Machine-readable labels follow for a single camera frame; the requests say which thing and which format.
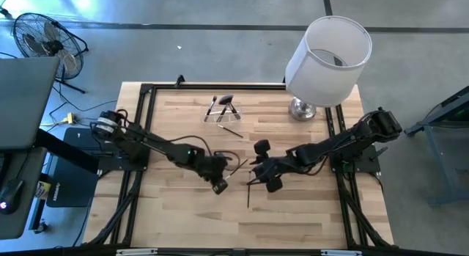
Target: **black desk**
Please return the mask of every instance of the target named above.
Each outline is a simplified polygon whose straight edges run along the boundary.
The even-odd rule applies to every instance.
[[[0,59],[0,153],[12,156],[1,183],[16,176],[29,152],[21,176],[21,204],[10,215],[0,214],[0,239],[23,234],[47,152],[97,173],[97,158],[39,129],[59,62],[56,57]]]

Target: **fan guard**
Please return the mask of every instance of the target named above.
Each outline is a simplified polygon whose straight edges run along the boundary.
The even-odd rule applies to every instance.
[[[16,18],[12,29],[16,45],[25,57],[57,56],[60,58],[56,77],[75,78],[83,68],[83,52],[75,38],[82,39],[59,22],[37,13],[24,13]]]

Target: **fan stand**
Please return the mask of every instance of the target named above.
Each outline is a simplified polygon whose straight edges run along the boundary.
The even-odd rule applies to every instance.
[[[66,81],[64,81],[64,78],[65,78],[65,66],[62,66],[62,77],[61,79],[55,79],[54,81],[57,82],[57,83],[60,83],[60,84],[63,84],[65,85],[66,87],[68,88],[71,88],[71,89],[74,89],[75,91],[78,91],[82,94],[86,93],[84,90],[82,89],[79,89],[78,87],[74,87],[73,85],[71,84],[68,84]]]

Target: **desk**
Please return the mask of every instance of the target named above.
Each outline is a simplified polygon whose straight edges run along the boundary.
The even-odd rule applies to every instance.
[[[141,83],[125,82],[117,103],[134,118]],[[225,125],[241,139],[201,121],[201,112],[212,96],[233,94],[243,111],[241,123]],[[151,132],[165,139],[188,134],[204,137],[212,150],[233,150],[243,161],[255,158],[253,145],[269,139],[271,156],[307,142],[328,138],[325,111],[319,108],[311,122],[297,122],[288,115],[292,96],[271,90],[158,90]],[[347,127],[363,115],[355,87],[342,104]],[[204,147],[195,139],[184,142]],[[152,152],[144,173],[133,228],[132,247],[244,247],[265,249],[345,248],[344,229],[335,176],[328,165],[315,177],[284,175],[283,189],[267,193],[263,185],[251,187],[247,208],[248,171],[245,165],[229,179],[217,196],[194,172],[179,169],[160,153]],[[84,242],[93,239],[113,214],[119,196],[121,172],[110,172],[97,185]],[[370,175],[357,174],[364,214],[381,236],[392,244],[383,195]],[[358,240],[354,216],[354,237]],[[124,221],[121,235],[125,230]]]
[[[47,151],[88,172],[97,171],[95,157],[39,129],[59,62],[57,57],[0,60],[0,153],[12,156],[0,183],[15,178],[19,171],[19,179],[24,180],[18,209],[10,215],[0,214],[0,225],[8,230],[0,232],[0,240],[23,234]],[[47,175],[42,177],[50,182]],[[40,226],[44,204],[44,200],[36,202],[30,230]]]

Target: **pen holder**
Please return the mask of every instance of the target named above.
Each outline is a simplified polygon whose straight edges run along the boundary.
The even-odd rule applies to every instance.
[[[236,122],[241,121],[241,117],[243,116],[243,109],[241,109],[241,106],[237,105],[236,103],[226,106],[213,106],[210,110],[210,113],[207,114],[209,107],[209,104],[202,106],[200,112],[202,122],[213,124]]]

